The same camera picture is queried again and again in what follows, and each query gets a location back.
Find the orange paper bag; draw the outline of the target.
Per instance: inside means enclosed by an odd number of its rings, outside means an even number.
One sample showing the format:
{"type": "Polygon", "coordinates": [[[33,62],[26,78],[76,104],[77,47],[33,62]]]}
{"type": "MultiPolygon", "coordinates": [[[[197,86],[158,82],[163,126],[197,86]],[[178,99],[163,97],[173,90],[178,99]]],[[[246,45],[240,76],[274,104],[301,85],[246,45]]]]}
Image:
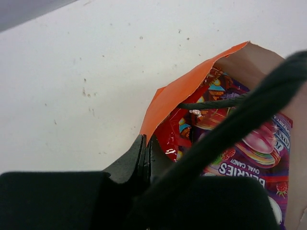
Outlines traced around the orange paper bag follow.
{"type": "MultiPolygon", "coordinates": [[[[253,89],[283,58],[278,54],[244,42],[217,56],[206,60],[187,74],[156,91],[143,120],[141,133],[148,138],[170,113],[185,103],[205,80],[213,67],[222,69],[229,77],[240,82],[249,90],[253,89]]],[[[290,137],[290,160],[288,187],[292,185],[302,191],[307,189],[307,90],[303,88],[283,112],[293,121],[290,137]]],[[[288,203],[284,225],[293,229],[298,225],[298,217],[306,205],[306,195],[294,197],[288,193],[288,203]]]]}

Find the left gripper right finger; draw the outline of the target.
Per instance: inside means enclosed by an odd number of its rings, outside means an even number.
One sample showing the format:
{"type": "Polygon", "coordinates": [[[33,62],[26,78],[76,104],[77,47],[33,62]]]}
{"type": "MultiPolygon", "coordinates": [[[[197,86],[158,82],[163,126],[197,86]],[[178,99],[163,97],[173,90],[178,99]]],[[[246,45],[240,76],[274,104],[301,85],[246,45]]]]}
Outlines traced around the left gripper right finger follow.
{"type": "Polygon", "coordinates": [[[203,176],[230,140],[204,137],[177,163],[152,143],[150,186],[124,222],[127,230],[276,230],[268,196],[248,177],[203,176]]]}

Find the purple Fox's candy bag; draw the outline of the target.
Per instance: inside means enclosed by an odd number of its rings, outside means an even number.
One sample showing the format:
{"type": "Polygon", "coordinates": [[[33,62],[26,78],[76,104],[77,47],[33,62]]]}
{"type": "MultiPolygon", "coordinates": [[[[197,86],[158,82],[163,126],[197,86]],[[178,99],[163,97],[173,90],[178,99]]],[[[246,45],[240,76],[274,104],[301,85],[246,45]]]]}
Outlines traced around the purple Fox's candy bag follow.
{"type": "MultiPolygon", "coordinates": [[[[249,91],[246,86],[233,78],[231,79],[233,85],[226,90],[225,99],[232,99],[249,91]]],[[[234,109],[235,107],[231,107],[228,115],[234,109]]],[[[193,129],[194,142],[207,135],[223,120],[217,122],[213,118],[209,118],[198,123],[193,129]]],[[[292,127],[293,121],[290,118],[281,113],[274,115],[233,147],[225,150],[211,165],[204,169],[203,174],[204,176],[255,178],[266,189],[281,230],[286,229],[284,221],[288,203],[290,131],[292,127]]]]}

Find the red snack packet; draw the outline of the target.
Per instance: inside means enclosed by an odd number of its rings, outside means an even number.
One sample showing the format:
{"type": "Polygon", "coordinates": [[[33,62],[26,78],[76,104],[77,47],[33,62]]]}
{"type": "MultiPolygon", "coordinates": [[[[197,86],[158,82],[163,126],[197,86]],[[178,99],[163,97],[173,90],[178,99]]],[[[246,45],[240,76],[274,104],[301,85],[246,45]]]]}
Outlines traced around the red snack packet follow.
{"type": "MultiPolygon", "coordinates": [[[[217,102],[226,98],[226,90],[233,85],[233,80],[222,71],[213,67],[196,91],[185,103],[217,102]]],[[[164,154],[171,161],[178,161],[183,153],[193,144],[193,129],[203,120],[213,118],[220,122],[231,110],[222,109],[174,109],[165,121],[159,125],[155,135],[164,154]]]]}

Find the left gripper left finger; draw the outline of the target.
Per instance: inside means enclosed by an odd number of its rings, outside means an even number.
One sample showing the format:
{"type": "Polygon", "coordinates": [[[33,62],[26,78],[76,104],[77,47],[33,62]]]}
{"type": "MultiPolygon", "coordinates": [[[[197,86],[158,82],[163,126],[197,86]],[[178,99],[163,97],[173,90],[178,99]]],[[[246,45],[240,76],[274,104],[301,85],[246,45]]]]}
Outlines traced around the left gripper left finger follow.
{"type": "Polygon", "coordinates": [[[142,189],[146,136],[102,171],[6,172],[0,176],[3,230],[117,230],[142,189]]]}

